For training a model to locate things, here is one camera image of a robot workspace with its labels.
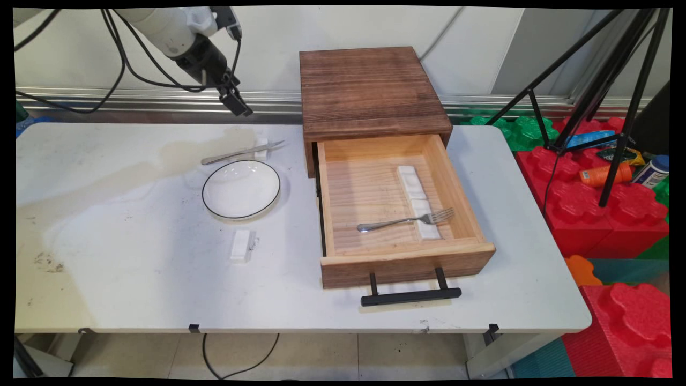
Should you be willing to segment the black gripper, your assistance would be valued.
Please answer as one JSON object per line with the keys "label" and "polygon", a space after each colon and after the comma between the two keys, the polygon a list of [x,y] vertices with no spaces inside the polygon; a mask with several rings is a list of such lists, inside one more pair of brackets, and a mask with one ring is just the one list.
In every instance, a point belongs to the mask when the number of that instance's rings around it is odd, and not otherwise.
{"label": "black gripper", "polygon": [[220,102],[233,115],[252,115],[252,108],[248,106],[237,88],[237,78],[230,75],[225,55],[208,37],[197,34],[187,51],[174,57],[174,62],[201,86],[217,87]]}

